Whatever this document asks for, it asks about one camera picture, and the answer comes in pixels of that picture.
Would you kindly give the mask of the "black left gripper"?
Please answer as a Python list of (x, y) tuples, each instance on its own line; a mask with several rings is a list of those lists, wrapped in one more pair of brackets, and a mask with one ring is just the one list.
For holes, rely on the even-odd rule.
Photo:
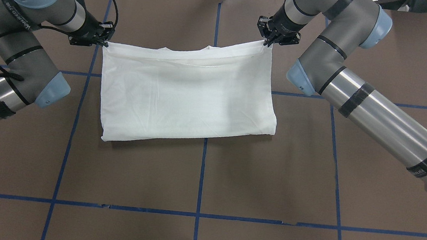
[(109, 47), (108, 41), (114, 34), (115, 23), (112, 21), (100, 22), (96, 19), (85, 20), (77, 31), (69, 33), (69, 43), (75, 46), (103, 46)]

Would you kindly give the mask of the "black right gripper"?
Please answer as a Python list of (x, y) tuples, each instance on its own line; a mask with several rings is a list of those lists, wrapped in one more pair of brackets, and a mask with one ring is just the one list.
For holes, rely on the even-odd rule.
[(295, 24), (285, 14), (271, 16), (259, 16), (257, 21), (260, 35), (264, 38), (263, 46), (295, 45), (300, 42), (302, 25)]

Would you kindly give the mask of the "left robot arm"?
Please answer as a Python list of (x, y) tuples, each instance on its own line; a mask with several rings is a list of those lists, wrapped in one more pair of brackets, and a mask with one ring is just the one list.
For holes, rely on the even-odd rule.
[(108, 46), (117, 22), (100, 22), (84, 0), (0, 0), (0, 120), (36, 104), (46, 107), (71, 88), (34, 35), (51, 29), (75, 46)]

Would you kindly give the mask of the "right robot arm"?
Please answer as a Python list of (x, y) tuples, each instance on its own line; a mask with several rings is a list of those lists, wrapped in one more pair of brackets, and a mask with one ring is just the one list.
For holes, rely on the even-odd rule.
[(286, 74), (302, 93), (318, 93), (345, 118), (376, 140), (427, 192), (427, 129), (344, 65), (358, 47), (371, 48), (392, 27), (391, 17), (372, 0), (285, 0), (272, 16), (261, 16), (265, 46), (294, 45), (299, 31), (322, 13), (327, 27)]

